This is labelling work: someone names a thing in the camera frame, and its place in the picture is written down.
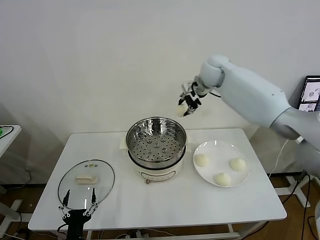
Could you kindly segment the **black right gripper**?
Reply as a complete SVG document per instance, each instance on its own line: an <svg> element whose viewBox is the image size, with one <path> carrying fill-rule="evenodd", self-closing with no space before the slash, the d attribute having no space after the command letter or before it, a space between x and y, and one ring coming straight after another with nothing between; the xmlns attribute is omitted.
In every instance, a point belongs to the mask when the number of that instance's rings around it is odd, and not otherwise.
<svg viewBox="0 0 320 240"><path fill-rule="evenodd" d="M202 105L200 97L196 93L196 89L194 86L191 86L189 88L187 94L182 93L179 96L178 105L180 106L182 104L186 105L186 110L183 114L184 117L193 114L196 109Z"/></svg>

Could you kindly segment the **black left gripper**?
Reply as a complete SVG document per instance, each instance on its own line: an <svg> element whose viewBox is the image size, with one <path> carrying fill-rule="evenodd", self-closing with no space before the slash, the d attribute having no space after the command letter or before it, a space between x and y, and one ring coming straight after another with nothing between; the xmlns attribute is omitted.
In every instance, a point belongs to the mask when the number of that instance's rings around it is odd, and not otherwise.
<svg viewBox="0 0 320 240"><path fill-rule="evenodd" d="M85 209L73 209L68 208L70 197L70 190L68 190L62 199L62 205L58 206L60 213L62 214L62 220L67 225L68 233L82 233L84 225L91 219L91 215L98 208L97 197L95 188L92 189L91 203L89 208Z"/></svg>

